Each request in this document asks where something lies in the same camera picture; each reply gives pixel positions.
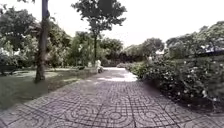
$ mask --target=grass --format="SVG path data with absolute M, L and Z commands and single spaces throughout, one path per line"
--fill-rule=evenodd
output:
M 36 99 L 79 79 L 89 77 L 87 70 L 57 69 L 46 71 L 46 80 L 34 84 L 35 71 L 19 71 L 12 76 L 0 77 L 0 110 L 17 103 Z

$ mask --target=tree trunk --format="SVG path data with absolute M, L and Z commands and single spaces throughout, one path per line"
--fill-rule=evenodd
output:
M 93 64 L 96 66 L 96 59 L 97 59 L 97 35 L 94 35 L 94 60 Z
M 37 70 L 35 82 L 39 83 L 45 80 L 45 54 L 46 54 L 46 44 L 48 36 L 48 0 L 42 0 L 42 22 L 41 22 L 41 32 L 38 42 L 38 53 L 37 53 Z

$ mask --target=paved walkway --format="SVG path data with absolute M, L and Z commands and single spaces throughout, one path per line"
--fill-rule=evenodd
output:
M 192 113 L 123 69 L 0 113 L 0 128 L 224 128 L 224 116 Z

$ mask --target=flowering bush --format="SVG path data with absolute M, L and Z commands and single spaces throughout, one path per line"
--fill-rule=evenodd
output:
M 221 63 L 160 60 L 133 66 L 131 72 L 188 107 L 217 110 L 224 105 L 224 66 Z

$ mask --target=sky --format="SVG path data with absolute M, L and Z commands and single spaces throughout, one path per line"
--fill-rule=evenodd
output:
M 18 3 L 17 0 L 0 0 L 0 4 L 27 9 L 40 21 L 41 0 L 35 4 Z M 76 31 L 88 31 L 88 23 L 80 20 L 80 15 L 71 4 L 78 0 L 49 0 L 49 10 L 57 23 L 69 35 Z M 127 9 L 123 26 L 114 26 L 112 31 L 104 31 L 106 37 L 119 39 L 124 46 L 143 43 L 155 37 L 163 41 L 187 33 L 198 31 L 202 26 L 210 26 L 224 21 L 224 0 L 118 0 Z

